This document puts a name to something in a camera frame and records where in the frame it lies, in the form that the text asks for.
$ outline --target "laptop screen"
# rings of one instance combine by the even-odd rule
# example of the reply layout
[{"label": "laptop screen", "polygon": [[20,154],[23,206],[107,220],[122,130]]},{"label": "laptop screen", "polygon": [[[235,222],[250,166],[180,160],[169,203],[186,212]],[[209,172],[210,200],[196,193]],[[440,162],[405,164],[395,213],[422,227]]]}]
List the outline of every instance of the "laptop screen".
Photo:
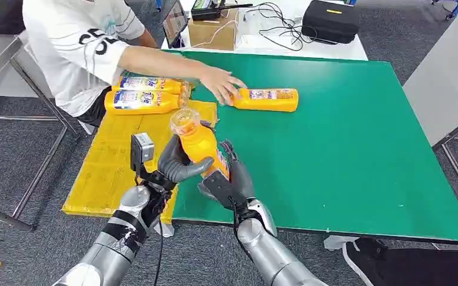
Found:
[{"label": "laptop screen", "polygon": [[171,48],[180,35],[180,32],[187,26],[187,16],[179,0],[176,0],[171,10],[169,10],[168,15],[164,21],[162,21],[162,26],[164,27],[168,45]]}]

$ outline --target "black shorts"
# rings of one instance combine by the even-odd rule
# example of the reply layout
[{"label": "black shorts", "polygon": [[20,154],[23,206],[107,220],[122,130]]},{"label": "black shorts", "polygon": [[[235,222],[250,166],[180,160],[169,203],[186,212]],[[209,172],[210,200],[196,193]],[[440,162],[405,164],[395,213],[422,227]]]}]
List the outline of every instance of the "black shorts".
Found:
[{"label": "black shorts", "polygon": [[76,119],[89,125],[99,127],[104,115],[106,114],[106,107],[104,106],[104,99],[106,94],[112,90],[111,86],[105,88],[101,94],[96,98],[93,105],[82,115]]}]

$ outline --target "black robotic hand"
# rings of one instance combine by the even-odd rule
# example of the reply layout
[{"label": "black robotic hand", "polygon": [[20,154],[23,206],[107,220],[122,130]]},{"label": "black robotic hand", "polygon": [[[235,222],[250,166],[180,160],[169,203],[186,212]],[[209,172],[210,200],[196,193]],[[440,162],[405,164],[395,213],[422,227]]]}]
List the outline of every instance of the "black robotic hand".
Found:
[{"label": "black robotic hand", "polygon": [[[233,146],[227,140],[222,141],[220,145],[224,148],[224,151],[227,155],[230,180],[227,182],[228,185],[226,187],[231,189],[231,192],[233,193],[232,197],[239,197],[239,198],[244,198],[244,199],[254,198],[255,194],[253,190],[253,183],[252,183],[252,178],[250,177],[250,173],[248,172],[244,164],[238,160],[238,157],[236,156],[236,153],[233,150]],[[217,176],[216,178],[222,181],[224,180],[222,176]],[[224,202],[217,199],[216,195],[213,194],[214,189],[210,190],[207,187],[206,180],[210,180],[210,177],[205,178],[199,184],[197,184],[197,189],[199,190],[199,192],[205,195],[206,197],[211,198],[212,200],[219,201],[220,203],[224,205]]]},{"label": "black robotic hand", "polygon": [[159,157],[157,169],[175,183],[206,172],[213,164],[212,157],[192,163],[181,146],[178,135],[173,135]]}]

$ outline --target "yellow cardboard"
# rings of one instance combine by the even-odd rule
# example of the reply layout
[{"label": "yellow cardboard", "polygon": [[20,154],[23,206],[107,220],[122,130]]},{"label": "yellow cardboard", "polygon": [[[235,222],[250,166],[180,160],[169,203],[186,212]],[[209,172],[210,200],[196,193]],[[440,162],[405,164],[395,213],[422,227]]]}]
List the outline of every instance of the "yellow cardboard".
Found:
[{"label": "yellow cardboard", "polygon": [[[188,106],[197,110],[202,120],[216,123],[215,103],[189,101]],[[62,211],[68,215],[111,216],[122,194],[135,184],[129,162],[131,135],[148,133],[155,144],[155,151],[153,160],[147,162],[145,167],[149,172],[157,169],[157,160],[172,135],[169,118],[173,113],[131,116],[106,114]],[[173,196],[161,215],[164,223],[171,222],[177,191],[178,188],[173,190]]]}]

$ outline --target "white t-shirt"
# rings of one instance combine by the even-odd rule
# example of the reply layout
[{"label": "white t-shirt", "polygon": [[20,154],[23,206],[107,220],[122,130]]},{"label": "white t-shirt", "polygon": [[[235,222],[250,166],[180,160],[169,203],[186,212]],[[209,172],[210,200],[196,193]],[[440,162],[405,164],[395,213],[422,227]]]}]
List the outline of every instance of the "white t-shirt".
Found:
[{"label": "white t-shirt", "polygon": [[144,26],[123,0],[24,0],[29,43],[57,106],[84,114],[104,88],[117,82],[117,67]]}]

